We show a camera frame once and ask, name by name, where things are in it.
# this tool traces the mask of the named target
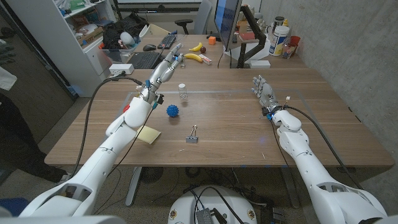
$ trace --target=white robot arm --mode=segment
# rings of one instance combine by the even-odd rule
[[[156,90],[171,78],[182,61],[182,54],[175,56],[181,46],[178,44],[174,47],[152,71],[149,80],[142,85],[140,96],[134,97],[129,109],[109,126],[106,130],[109,138],[97,148],[79,172],[65,183],[40,194],[28,204],[20,217],[75,217],[92,213],[97,194],[116,158],[136,137],[137,132],[133,128],[142,126],[151,109],[163,102],[163,95],[157,94]]]
[[[386,211],[369,192],[344,185],[330,176],[309,146],[301,122],[278,104],[264,78],[254,77],[253,92],[260,99],[263,113],[276,126],[280,146],[295,161],[322,224],[358,224],[371,218],[386,218]]]

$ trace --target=toy banana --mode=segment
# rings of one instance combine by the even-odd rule
[[[189,49],[189,50],[190,51],[199,51],[201,47],[203,47],[203,44],[201,44],[201,42],[200,42],[199,45],[197,45],[196,47]]]
[[[202,59],[201,57],[199,57],[199,55],[195,55],[195,54],[185,54],[184,57],[195,59],[195,60],[197,60],[198,62],[203,62],[203,59]]]

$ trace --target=blue spiky ball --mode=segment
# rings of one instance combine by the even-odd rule
[[[175,106],[175,105],[170,105],[170,106],[167,108],[166,112],[167,112],[167,114],[168,114],[170,117],[173,118],[173,117],[175,117],[175,116],[178,115],[178,107]]]

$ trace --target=yellow sticky note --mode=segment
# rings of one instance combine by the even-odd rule
[[[149,144],[152,144],[155,139],[161,134],[160,131],[157,131],[153,128],[150,128],[148,126],[142,126],[137,130],[137,134],[139,133],[136,138],[140,139],[141,141],[147,142]]]

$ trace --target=wooden table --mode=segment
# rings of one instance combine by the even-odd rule
[[[291,96],[294,106],[313,116],[326,131],[338,154],[350,167],[389,167],[394,160],[362,125],[338,95],[314,69],[176,69],[172,79],[159,89],[164,104],[150,116],[147,125],[162,132],[152,144],[137,141],[122,164],[130,166],[226,166],[280,167],[285,161],[277,147],[270,122],[261,118],[261,106],[250,91],[252,78],[262,75],[284,102]],[[151,70],[131,75],[144,81]],[[181,104],[178,84],[185,83],[188,104]],[[98,92],[90,113],[83,164],[104,139],[105,130],[121,108],[131,100],[136,84],[129,80],[107,83]],[[168,105],[177,105],[180,114],[169,118]],[[339,166],[312,123],[291,111],[303,123],[310,147],[328,167]],[[78,115],[45,161],[51,165],[74,164],[80,148],[86,108]],[[192,126],[198,125],[198,144],[185,142]],[[294,161],[286,154],[289,164]]]

